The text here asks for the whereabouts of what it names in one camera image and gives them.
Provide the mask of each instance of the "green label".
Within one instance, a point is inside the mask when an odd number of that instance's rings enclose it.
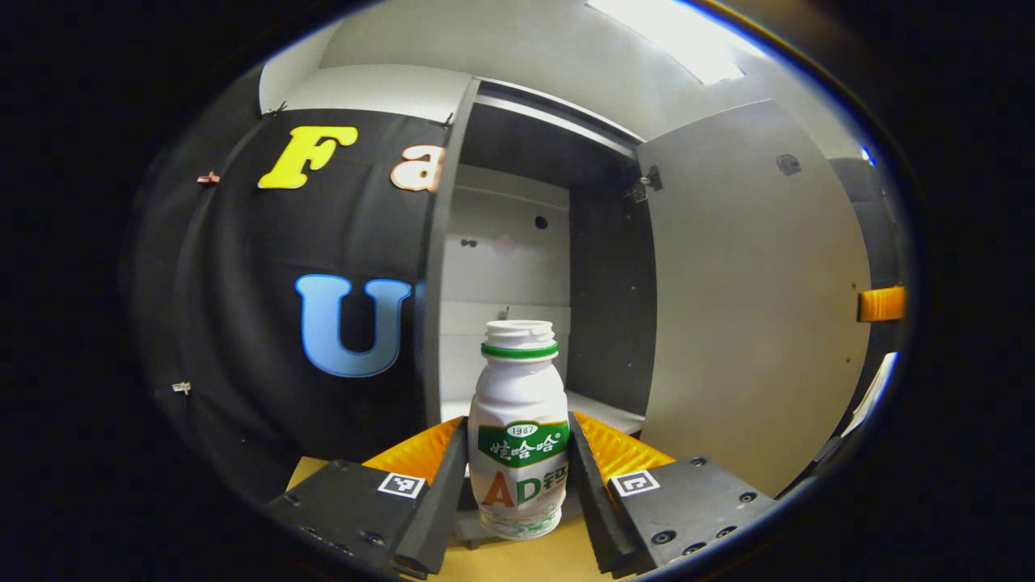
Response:
[[[507,467],[525,467],[563,453],[568,421],[540,425],[519,420],[506,427],[478,427],[478,450]]]

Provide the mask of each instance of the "door hinge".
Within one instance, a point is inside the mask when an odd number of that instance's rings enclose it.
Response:
[[[647,175],[637,180],[632,187],[625,193],[625,198],[631,198],[638,204],[647,200],[647,186],[653,188],[654,192],[661,190],[661,174],[658,172],[657,166],[651,166]]]

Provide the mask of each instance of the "gray cabinet door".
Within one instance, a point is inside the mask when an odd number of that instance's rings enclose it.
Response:
[[[869,269],[852,204],[771,100],[684,125],[638,156],[662,182],[647,188],[657,339],[643,440],[776,495],[831,435],[865,356],[856,294]]]

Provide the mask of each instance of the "white bottle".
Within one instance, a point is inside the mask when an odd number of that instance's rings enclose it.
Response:
[[[568,399],[549,321],[491,321],[468,419],[471,488],[482,527],[507,540],[550,533],[568,473]]]

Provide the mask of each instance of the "bolt hole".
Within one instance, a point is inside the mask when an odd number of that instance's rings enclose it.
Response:
[[[384,546],[385,539],[377,531],[360,531],[359,535],[372,546]]]
[[[676,532],[671,529],[667,529],[664,531],[658,531],[657,533],[655,533],[650,539],[650,543],[660,546],[661,544],[668,544],[669,542],[672,542],[675,539],[676,539]]]
[[[687,546],[686,549],[683,550],[683,555],[684,556],[690,555],[693,552],[697,552],[698,550],[703,549],[705,546],[707,546],[707,544],[705,544],[704,542],[698,542],[697,544],[694,544],[692,546]]]

